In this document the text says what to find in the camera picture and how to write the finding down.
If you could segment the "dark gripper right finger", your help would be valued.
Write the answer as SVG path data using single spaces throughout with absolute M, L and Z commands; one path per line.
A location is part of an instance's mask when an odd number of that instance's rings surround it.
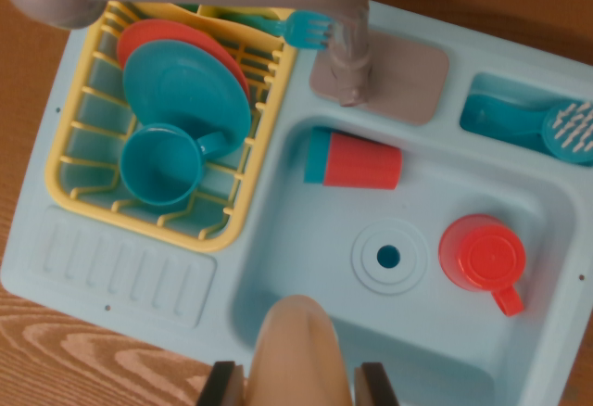
M 399 401 L 380 362 L 364 362 L 355 370 L 356 406 L 398 406 Z

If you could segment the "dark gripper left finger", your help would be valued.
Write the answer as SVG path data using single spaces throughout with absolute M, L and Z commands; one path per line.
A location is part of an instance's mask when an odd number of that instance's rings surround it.
M 244 404 L 244 369 L 235 362 L 215 362 L 197 400 L 197 406 Z

